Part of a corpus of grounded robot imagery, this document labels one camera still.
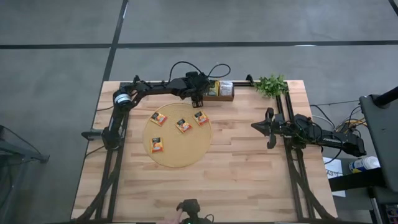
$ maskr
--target wooden table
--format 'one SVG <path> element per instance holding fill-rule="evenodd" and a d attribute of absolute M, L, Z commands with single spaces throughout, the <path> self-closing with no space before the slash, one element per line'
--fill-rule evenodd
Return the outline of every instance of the wooden table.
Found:
<path fill-rule="evenodd" d="M 287 81 L 294 113 L 311 116 L 302 80 Z M 112 105 L 120 82 L 104 82 L 98 109 Z M 202 160 L 183 168 L 156 164 L 145 152 L 142 132 L 153 112 L 181 102 L 172 95 L 147 96 L 130 112 L 114 222 L 156 222 L 172 215 L 179 202 L 197 198 L 200 216 L 211 213 L 215 222 L 296 221 L 283 140 L 267 149 L 265 138 L 250 124 L 264 120 L 266 108 L 277 111 L 276 100 L 263 98 L 253 87 L 237 87 L 233 102 L 205 101 L 203 110 L 213 127 L 211 147 Z M 285 117 L 288 118 L 284 104 Z M 94 128 L 109 123 L 112 110 L 96 113 Z M 90 142 L 88 152 L 102 146 Z M 320 203 L 337 216 L 318 146 L 307 146 L 304 161 L 310 188 Z M 99 150 L 84 163 L 72 218 L 78 217 L 100 189 L 106 151 Z M 302 206 L 305 209 L 303 194 Z M 104 212 L 107 212 L 105 198 Z"/>

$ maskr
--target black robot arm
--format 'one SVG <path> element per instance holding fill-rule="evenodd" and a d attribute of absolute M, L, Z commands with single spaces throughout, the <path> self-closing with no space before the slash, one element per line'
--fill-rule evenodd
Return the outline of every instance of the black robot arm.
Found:
<path fill-rule="evenodd" d="M 117 149 L 124 136 L 121 124 L 131 109 L 147 95 L 173 94 L 181 99 L 190 97 L 194 108 L 203 106 L 203 93 L 209 87 L 208 77 L 197 72 L 188 72 L 183 78 L 174 78 L 169 83 L 149 83 L 139 79 L 125 85 L 113 93 L 113 112 L 108 127 L 101 133 L 106 149 Z"/>
<path fill-rule="evenodd" d="M 327 131 L 301 114 L 294 116 L 294 121 L 284 121 L 281 114 L 275 114 L 272 108 L 266 111 L 266 119 L 251 126 L 265 136 L 269 136 L 267 147 L 272 149 L 276 144 L 275 134 L 291 137 L 294 146 L 305 148 L 307 144 L 333 147 L 345 153 L 359 157 L 365 156 L 363 140 L 353 133 Z"/>

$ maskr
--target white paper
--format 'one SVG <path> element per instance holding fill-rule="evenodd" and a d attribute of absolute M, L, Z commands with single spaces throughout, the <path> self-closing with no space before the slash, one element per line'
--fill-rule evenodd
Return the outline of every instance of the white paper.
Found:
<path fill-rule="evenodd" d="M 324 163 L 329 161 L 331 161 L 331 158 L 326 158 L 326 157 L 323 158 Z M 343 175 L 343 169 L 341 168 L 341 161 L 339 159 L 335 159 L 331 163 L 326 164 L 325 169 L 326 169 L 326 174 L 328 175 L 328 179 Z M 346 197 L 345 190 L 332 192 L 331 194 L 337 197 Z"/>

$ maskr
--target snack packet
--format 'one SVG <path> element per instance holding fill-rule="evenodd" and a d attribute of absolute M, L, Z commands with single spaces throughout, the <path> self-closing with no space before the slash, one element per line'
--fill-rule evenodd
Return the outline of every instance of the snack packet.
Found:
<path fill-rule="evenodd" d="M 150 151 L 154 152 L 163 152 L 163 142 L 162 138 L 153 138 L 150 141 Z"/>
<path fill-rule="evenodd" d="M 184 133 L 185 131 L 188 131 L 189 129 L 192 128 L 191 124 L 188 124 L 187 122 L 185 122 L 184 119 L 181 119 L 179 121 L 177 121 L 177 123 L 175 124 L 176 127 L 178 127 L 178 129 Z"/>
<path fill-rule="evenodd" d="M 193 115 L 193 119 L 195 119 L 199 125 L 203 125 L 209 121 L 209 118 L 202 111 L 195 113 L 195 115 Z"/>
<path fill-rule="evenodd" d="M 162 126 L 163 123 L 167 120 L 167 117 L 162 115 L 161 113 L 155 112 L 151 117 L 150 120 L 155 124 Z"/>

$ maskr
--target round wooden board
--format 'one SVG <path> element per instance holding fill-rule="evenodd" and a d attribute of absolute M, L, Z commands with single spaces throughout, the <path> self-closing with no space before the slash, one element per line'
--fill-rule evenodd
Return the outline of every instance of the round wooden board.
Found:
<path fill-rule="evenodd" d="M 210 122 L 200 126 L 193 119 L 193 115 L 199 111 L 200 108 L 193 108 L 186 103 L 172 103 L 156 110 L 165 115 L 167 121 L 159 126 L 148 119 L 143 135 L 144 148 L 148 155 L 158 164 L 167 167 L 185 167 L 199 161 L 209 150 L 213 134 Z M 192 128 L 182 133 L 175 126 L 180 119 L 191 124 Z M 158 137 L 162 138 L 164 151 L 152 153 L 152 138 Z"/>

